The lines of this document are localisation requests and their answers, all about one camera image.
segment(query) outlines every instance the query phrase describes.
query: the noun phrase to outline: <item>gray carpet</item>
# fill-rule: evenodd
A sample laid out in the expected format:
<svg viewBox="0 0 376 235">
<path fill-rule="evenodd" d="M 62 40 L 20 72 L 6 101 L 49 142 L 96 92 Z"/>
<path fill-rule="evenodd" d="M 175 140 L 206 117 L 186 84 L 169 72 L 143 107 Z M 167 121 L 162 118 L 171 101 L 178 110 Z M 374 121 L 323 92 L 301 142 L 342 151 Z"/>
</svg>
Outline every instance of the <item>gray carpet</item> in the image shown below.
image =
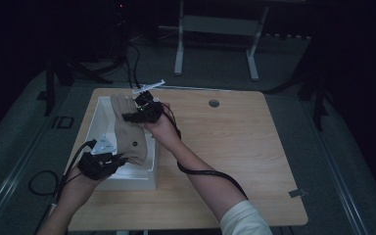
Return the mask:
<svg viewBox="0 0 376 235">
<path fill-rule="evenodd" d="M 198 35 L 192 35 L 185 48 L 183 74 L 174 76 L 175 38 L 167 37 L 158 44 L 146 44 L 141 39 L 134 40 L 140 50 L 137 77 L 141 83 L 164 79 L 168 86 L 230 90 L 260 91 L 281 84 L 291 76 L 307 46 L 307 41 L 298 38 L 263 38 L 256 55 L 260 81 L 254 82 L 249 79 L 245 52 L 239 45 L 228 49 L 215 46 L 213 42 L 198 42 Z M 128 55 L 134 63 L 136 51 L 129 48 Z M 114 81 L 111 87 L 127 86 L 125 69 L 107 75 L 106 79 Z M 50 117 L 44 117 L 44 103 L 35 100 L 43 90 L 43 84 L 41 74 L 26 88 L 0 124 L 0 187 L 18 158 L 28 153 L 27 150 L 32 151 L 14 194 L 1 205 L 0 234 L 33 233 L 46 206 L 53 200 L 50 196 L 33 195 L 28 190 L 28 181 L 44 169 L 62 174 L 91 93 L 96 87 L 106 86 L 88 79 L 78 79 L 72 88 L 58 86 L 57 107 Z M 376 234 L 376 184 L 345 123 L 326 103 L 329 116 L 323 118 L 324 131 L 319 133 L 310 119 L 313 102 L 299 101 L 297 90 L 299 85 L 266 96 L 298 187 L 308 192 L 303 197 L 308 223 L 294 226 L 293 231 L 295 234 L 362 234 L 353 231 L 342 198 L 337 193 L 327 159 L 329 154 L 349 185 L 366 231 Z M 74 118 L 74 123 L 69 129 L 52 127 L 56 117 Z M 36 145 L 28 145 L 34 140 Z M 35 188 L 41 191 L 53 189 L 52 177 L 42 175 L 39 179 Z M 272 231 L 273 234 L 291 234 L 287 228 L 282 232 L 281 228 L 273 227 Z M 211 234 L 211 231 L 151 231 L 150 234 Z"/>
</svg>

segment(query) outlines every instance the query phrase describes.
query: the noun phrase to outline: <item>hand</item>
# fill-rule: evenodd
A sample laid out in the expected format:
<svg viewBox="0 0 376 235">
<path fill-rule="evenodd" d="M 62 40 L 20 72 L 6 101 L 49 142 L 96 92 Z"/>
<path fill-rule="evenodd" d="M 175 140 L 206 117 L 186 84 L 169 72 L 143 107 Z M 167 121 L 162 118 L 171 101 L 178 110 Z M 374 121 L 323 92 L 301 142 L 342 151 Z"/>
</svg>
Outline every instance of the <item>hand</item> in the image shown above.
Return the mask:
<svg viewBox="0 0 376 235">
<path fill-rule="evenodd" d="M 170 116 L 169 104 L 163 104 L 163 107 L 164 112 Z M 145 122 L 142 126 L 148 129 L 154 135 L 154 138 L 171 152 L 174 148 L 182 144 L 171 120 L 164 114 L 161 115 L 156 123 Z"/>
<path fill-rule="evenodd" d="M 73 167 L 66 181 L 67 184 L 64 186 L 58 205 L 65 207 L 66 210 L 71 212 L 76 212 L 88 201 L 97 185 L 105 179 L 106 178 L 100 180 L 90 179 L 81 174 L 77 166 Z"/>
</svg>

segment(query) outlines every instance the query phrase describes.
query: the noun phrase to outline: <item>person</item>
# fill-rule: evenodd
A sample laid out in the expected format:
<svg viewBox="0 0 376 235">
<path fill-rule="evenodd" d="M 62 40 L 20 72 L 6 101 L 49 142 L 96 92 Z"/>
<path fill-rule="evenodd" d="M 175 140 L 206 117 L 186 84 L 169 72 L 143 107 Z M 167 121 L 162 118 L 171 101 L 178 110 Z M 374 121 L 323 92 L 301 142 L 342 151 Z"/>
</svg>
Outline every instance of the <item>person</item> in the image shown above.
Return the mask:
<svg viewBox="0 0 376 235">
<path fill-rule="evenodd" d="M 169 114 L 168 108 L 169 105 L 164 105 L 164 111 L 167 114 Z M 161 115 L 156 123 L 143 123 L 142 126 L 148 129 L 154 138 L 168 149 L 185 168 L 214 170 L 182 142 L 174 126 L 165 115 Z M 70 175 L 78 173 L 79 169 L 74 167 Z M 271 234 L 270 228 L 261 217 L 259 210 L 232 182 L 212 175 L 187 174 L 187 176 L 218 220 L 223 235 Z M 74 213 L 87 202 L 94 189 L 102 181 L 91 180 L 79 175 L 69 182 L 62 192 L 59 203 L 41 226 L 38 234 L 64 234 Z"/>
</svg>

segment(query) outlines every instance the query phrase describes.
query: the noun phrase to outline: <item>round hole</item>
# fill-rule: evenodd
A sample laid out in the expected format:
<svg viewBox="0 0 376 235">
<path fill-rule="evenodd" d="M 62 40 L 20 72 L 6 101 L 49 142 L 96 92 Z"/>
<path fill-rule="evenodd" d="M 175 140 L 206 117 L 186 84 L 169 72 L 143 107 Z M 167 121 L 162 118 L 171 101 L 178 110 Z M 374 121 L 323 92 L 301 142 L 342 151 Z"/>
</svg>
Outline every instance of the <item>round hole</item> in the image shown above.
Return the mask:
<svg viewBox="0 0 376 235">
<path fill-rule="evenodd" d="M 219 106 L 219 102 L 217 100 L 209 100 L 209 105 L 213 108 L 217 108 Z"/>
</svg>

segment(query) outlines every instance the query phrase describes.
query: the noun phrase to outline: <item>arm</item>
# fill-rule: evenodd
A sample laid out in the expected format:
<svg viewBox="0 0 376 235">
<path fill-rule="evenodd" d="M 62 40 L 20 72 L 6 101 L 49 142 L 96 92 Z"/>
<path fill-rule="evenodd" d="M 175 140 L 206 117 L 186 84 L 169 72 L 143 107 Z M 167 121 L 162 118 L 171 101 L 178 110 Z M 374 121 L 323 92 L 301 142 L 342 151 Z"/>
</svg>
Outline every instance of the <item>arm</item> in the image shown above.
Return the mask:
<svg viewBox="0 0 376 235">
<path fill-rule="evenodd" d="M 76 175 L 78 177 L 66 184 L 58 204 L 39 228 L 38 235 L 64 235 L 75 212 L 87 202 L 96 186 L 104 180 L 92 180 L 79 174 L 77 167 L 71 169 L 69 179 Z"/>
<path fill-rule="evenodd" d="M 185 168 L 213 170 L 179 139 L 174 127 L 164 115 L 157 123 L 145 123 L 144 127 L 151 131 L 158 142 L 167 148 Z M 247 200 L 230 181 L 224 178 L 190 174 L 187 176 L 218 221 L 221 221 L 232 207 Z"/>
</svg>

